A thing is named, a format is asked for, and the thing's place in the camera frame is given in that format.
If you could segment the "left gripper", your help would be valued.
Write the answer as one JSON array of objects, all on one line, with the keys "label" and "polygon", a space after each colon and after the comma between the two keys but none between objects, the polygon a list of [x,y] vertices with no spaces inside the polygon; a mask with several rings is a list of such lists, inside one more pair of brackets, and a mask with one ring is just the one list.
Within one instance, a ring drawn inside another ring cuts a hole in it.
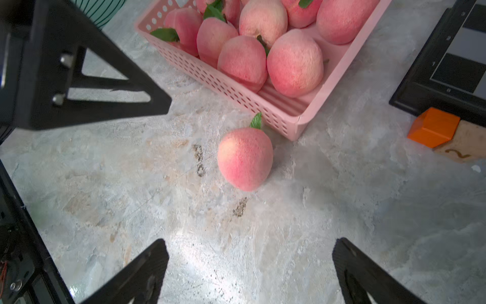
[{"label": "left gripper", "polygon": [[1,1],[1,123],[165,115],[171,97],[71,1]]}]

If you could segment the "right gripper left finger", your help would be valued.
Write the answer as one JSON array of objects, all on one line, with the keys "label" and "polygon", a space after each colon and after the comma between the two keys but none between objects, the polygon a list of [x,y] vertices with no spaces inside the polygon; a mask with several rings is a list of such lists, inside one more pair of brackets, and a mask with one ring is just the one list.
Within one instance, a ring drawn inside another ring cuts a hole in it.
[{"label": "right gripper left finger", "polygon": [[169,258],[157,239],[84,303],[157,303]]}]

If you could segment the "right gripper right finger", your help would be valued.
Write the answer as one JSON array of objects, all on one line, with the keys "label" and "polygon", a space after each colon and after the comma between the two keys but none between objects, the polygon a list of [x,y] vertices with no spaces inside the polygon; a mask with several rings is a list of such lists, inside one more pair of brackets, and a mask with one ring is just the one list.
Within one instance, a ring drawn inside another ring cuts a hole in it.
[{"label": "right gripper right finger", "polygon": [[347,238],[336,240],[332,259],[346,304],[372,301],[425,304]]}]

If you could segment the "peach with leaf front-left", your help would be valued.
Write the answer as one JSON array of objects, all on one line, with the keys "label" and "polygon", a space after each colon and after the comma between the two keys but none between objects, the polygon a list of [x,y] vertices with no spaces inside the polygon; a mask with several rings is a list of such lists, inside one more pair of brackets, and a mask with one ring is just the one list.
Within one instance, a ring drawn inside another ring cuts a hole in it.
[{"label": "peach with leaf front-left", "polygon": [[198,57],[197,33],[203,16],[193,8],[180,8],[168,13],[163,27],[150,34],[159,40],[171,43],[177,48]]}]

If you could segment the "peach front bottom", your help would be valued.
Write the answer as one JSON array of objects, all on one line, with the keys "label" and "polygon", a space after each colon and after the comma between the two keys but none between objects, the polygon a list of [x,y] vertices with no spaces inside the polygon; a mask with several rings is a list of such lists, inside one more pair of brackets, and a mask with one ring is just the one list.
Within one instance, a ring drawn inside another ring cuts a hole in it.
[{"label": "peach front bottom", "polygon": [[203,19],[197,33],[197,50],[200,59],[217,68],[218,58],[224,44],[238,35],[234,25],[214,17]]}]

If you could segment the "peach basket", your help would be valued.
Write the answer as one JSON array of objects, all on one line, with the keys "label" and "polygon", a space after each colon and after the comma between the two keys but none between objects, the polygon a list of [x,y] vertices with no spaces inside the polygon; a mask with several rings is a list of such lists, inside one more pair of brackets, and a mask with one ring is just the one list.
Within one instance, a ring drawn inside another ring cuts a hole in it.
[{"label": "peach basket", "polygon": [[249,127],[233,130],[218,146],[218,168],[225,180],[242,191],[254,191],[267,179],[273,165],[273,146],[257,113]]}]

